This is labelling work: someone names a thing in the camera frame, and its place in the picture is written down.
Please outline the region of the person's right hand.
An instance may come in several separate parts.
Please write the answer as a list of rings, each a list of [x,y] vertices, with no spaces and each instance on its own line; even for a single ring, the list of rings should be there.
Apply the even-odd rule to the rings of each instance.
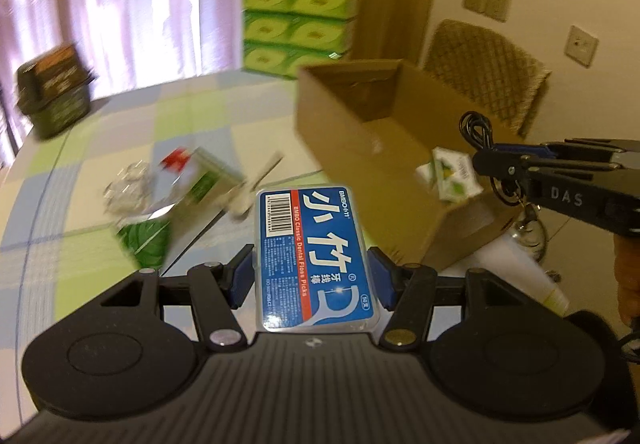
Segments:
[[[614,275],[620,319],[631,328],[640,314],[640,245],[638,239],[614,236]]]

